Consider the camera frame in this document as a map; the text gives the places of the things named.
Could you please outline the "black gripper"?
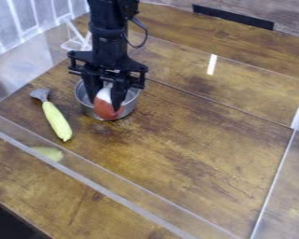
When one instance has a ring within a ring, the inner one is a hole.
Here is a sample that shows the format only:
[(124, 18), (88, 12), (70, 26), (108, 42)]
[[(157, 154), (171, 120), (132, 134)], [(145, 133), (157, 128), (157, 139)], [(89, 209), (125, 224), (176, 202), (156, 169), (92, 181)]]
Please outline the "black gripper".
[(96, 28), (92, 31), (92, 50), (72, 50), (68, 70), (80, 75), (84, 81), (89, 102), (103, 88), (104, 82), (112, 83), (111, 101), (119, 110), (129, 88), (143, 89), (148, 67), (136, 62), (127, 53), (127, 30)]

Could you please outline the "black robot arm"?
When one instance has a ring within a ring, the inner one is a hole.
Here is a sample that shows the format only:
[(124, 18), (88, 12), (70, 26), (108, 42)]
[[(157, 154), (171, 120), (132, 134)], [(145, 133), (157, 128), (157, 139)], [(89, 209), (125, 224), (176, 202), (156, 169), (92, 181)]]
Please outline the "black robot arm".
[(84, 80), (89, 101), (107, 81), (112, 84), (109, 98), (113, 110), (117, 111), (131, 88), (143, 89), (148, 67), (129, 58), (127, 46), (128, 22), (133, 22), (147, 30), (135, 18), (140, 13), (140, 0), (87, 0), (89, 5), (89, 33), (92, 34), (92, 50), (72, 50), (66, 56), (68, 67), (73, 75)]

